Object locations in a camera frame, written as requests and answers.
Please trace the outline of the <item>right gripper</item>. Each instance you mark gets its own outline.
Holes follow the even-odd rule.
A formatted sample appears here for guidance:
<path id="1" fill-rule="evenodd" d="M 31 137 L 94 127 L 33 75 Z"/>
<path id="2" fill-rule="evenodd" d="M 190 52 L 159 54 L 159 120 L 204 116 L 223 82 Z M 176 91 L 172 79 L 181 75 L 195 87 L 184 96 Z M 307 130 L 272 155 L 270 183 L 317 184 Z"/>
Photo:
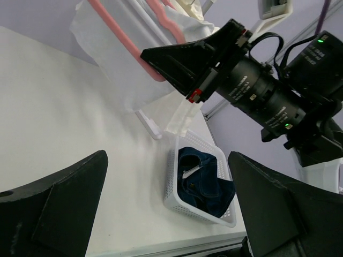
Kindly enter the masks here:
<path id="1" fill-rule="evenodd" d="M 286 83 L 277 63 L 261 63 L 253 48 L 266 39 L 284 46 L 277 33 L 253 40 L 252 33 L 234 19 L 201 40 L 143 50 L 140 57 L 189 102 L 200 103 L 218 93 L 254 120 L 302 120 L 305 102 Z"/>

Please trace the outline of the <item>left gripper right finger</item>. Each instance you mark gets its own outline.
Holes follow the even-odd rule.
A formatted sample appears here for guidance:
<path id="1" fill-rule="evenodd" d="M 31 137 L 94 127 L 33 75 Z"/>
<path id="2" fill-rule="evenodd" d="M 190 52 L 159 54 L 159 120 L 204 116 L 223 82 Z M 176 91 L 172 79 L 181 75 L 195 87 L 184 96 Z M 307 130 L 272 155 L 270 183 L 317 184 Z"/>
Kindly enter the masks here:
<path id="1" fill-rule="evenodd" d="M 342 195 L 239 152 L 228 165 L 253 256 L 342 256 Z"/>

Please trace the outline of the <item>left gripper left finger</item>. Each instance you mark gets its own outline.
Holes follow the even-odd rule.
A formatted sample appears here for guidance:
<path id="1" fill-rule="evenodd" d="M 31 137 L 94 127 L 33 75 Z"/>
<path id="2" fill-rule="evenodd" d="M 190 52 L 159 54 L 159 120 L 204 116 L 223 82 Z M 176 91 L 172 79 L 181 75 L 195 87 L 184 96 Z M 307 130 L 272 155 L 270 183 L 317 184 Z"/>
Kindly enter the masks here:
<path id="1" fill-rule="evenodd" d="M 107 168 L 99 150 L 1 192 L 1 256 L 85 256 Z"/>

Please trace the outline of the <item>pink hanger with shirt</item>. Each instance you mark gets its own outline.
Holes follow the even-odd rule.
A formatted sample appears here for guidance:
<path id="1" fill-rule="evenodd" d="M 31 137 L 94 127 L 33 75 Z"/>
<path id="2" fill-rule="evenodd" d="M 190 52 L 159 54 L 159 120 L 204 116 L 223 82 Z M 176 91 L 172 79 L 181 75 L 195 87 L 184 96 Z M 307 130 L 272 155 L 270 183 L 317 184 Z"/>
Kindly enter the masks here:
<path id="1" fill-rule="evenodd" d="M 165 78 L 141 59 L 146 48 L 170 45 L 168 31 L 176 43 L 186 43 L 179 26 L 167 16 L 166 8 L 174 10 L 171 1 L 109 1 L 114 6 L 110 12 L 101 1 L 89 1 L 91 7 L 114 33 L 121 44 L 140 66 L 158 82 Z"/>

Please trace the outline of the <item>white shirt garment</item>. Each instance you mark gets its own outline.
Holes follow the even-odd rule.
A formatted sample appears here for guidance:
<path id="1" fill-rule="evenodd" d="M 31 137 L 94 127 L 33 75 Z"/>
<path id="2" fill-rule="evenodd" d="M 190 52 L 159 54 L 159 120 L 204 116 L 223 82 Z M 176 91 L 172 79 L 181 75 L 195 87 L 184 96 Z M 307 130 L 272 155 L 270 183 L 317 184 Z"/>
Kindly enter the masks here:
<path id="1" fill-rule="evenodd" d="M 110 12 L 114 5 L 101 1 Z M 108 28 L 89 1 L 80 2 L 70 26 L 81 48 L 91 56 L 114 85 L 115 99 L 130 112 L 163 97 L 175 89 L 167 81 L 158 82 L 131 56 L 114 33 Z M 166 31 L 170 45 L 177 44 Z"/>

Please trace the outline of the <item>dark blue denim skirt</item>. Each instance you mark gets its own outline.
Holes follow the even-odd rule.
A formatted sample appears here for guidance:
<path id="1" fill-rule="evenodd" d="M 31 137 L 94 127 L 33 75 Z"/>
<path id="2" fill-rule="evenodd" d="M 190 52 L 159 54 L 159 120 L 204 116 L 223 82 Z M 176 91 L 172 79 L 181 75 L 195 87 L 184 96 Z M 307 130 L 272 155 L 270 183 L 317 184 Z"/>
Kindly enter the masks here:
<path id="1" fill-rule="evenodd" d="M 177 194 L 199 210 L 220 218 L 236 193 L 234 183 L 218 177 L 218 159 L 192 147 L 178 151 Z"/>

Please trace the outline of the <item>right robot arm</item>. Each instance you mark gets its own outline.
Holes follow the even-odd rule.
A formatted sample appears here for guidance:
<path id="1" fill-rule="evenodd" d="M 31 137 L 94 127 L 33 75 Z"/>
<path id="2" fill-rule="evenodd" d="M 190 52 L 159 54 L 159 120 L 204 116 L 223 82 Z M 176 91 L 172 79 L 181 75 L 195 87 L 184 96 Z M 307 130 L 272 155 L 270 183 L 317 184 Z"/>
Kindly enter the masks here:
<path id="1" fill-rule="evenodd" d="M 342 109 L 342 42 L 327 31 L 301 41 L 292 60 L 260 63 L 252 49 L 276 37 L 254 39 L 235 20 L 204 39 L 143 50 L 141 59 L 189 102 L 218 93 L 262 127 L 263 142 L 285 135 L 303 182 L 337 193 L 342 165 L 342 129 L 333 117 Z"/>

